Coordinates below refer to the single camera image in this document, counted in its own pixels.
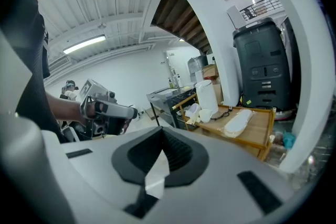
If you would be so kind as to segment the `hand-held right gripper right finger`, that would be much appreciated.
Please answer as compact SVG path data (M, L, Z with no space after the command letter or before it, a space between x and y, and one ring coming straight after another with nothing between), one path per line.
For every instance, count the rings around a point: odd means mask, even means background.
M188 186L207 169L209 154L199 142L168 127L162 129L162 150L167 157L169 175L166 188Z

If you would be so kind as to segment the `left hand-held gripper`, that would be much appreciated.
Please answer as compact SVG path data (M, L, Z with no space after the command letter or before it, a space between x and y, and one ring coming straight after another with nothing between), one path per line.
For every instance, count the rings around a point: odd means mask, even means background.
M115 93L92 79L83 85L79 100L81 115L86 119L86 130L83 133L86 137L123 134L125 124L138 115L137 109L117 104ZM92 101L95 102L96 116L88 118L87 103Z

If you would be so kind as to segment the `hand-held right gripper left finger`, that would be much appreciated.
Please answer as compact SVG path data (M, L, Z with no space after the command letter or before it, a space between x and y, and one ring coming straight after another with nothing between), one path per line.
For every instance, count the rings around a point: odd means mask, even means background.
M112 154L112 166L123 181L144 185L162 150L163 128L156 127L119 146Z

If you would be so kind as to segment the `person's left hand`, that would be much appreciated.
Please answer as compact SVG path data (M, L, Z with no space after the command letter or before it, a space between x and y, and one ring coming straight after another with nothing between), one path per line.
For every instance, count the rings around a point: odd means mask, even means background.
M95 102L88 102L86 108L86 115L88 118L93 118L96 116Z

